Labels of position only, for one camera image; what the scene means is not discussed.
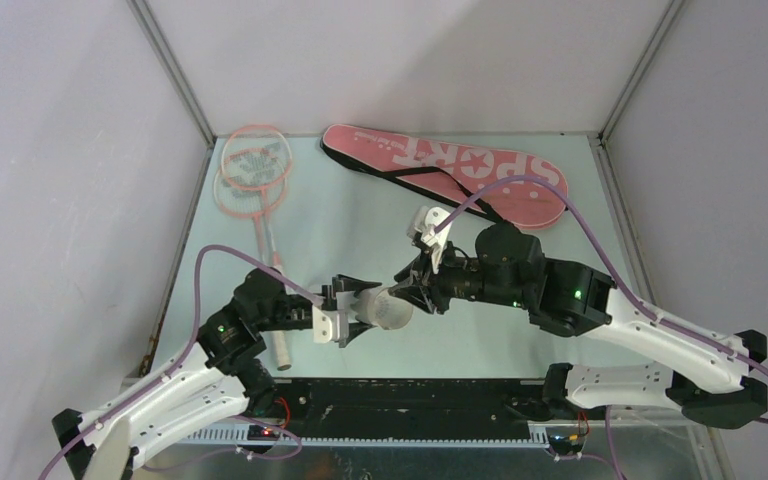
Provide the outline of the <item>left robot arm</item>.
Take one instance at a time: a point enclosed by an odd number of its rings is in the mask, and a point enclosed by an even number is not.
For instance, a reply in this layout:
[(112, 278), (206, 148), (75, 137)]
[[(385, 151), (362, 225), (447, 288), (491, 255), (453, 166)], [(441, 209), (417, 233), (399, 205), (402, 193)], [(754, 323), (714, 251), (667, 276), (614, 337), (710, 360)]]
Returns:
[(162, 450), (216, 421), (268, 416), (279, 401), (258, 358), (267, 348), (264, 333), (310, 329), (318, 343), (343, 340), (336, 329), (348, 322), (339, 294), (377, 286), (337, 275), (320, 294), (301, 295), (288, 291), (277, 270), (251, 270), (165, 366), (95, 410), (65, 409), (53, 418), (73, 477), (108, 469), (111, 479), (129, 479)]

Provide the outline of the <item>white shuttlecock tube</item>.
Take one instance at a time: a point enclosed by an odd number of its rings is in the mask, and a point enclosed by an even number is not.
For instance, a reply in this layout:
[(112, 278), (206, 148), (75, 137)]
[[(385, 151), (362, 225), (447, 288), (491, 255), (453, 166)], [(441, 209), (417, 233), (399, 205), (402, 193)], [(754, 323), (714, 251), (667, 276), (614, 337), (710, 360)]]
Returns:
[(351, 309), (357, 321), (384, 330), (404, 328), (414, 312), (409, 302), (392, 296), (387, 287), (366, 289), (356, 294)]

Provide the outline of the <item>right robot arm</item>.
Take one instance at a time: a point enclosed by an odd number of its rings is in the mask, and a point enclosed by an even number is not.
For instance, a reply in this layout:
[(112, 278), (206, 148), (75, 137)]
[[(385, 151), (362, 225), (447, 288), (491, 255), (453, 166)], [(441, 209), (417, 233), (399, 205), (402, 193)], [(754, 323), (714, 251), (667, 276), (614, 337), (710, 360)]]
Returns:
[(629, 349), (644, 365), (593, 367), (556, 363), (541, 392), (545, 411), (566, 418), (576, 410), (611, 405), (674, 410), (704, 426), (738, 429), (768, 410), (768, 388), (739, 356), (761, 354), (766, 339), (744, 331), (720, 335), (667, 316), (625, 295), (607, 274), (576, 261), (547, 257), (535, 236), (508, 222), (482, 230), (475, 255), (464, 256), (444, 235), (413, 226), (418, 256), (395, 277), (394, 297), (430, 313), (454, 299), (524, 310), (531, 324), (562, 337), (581, 337)]

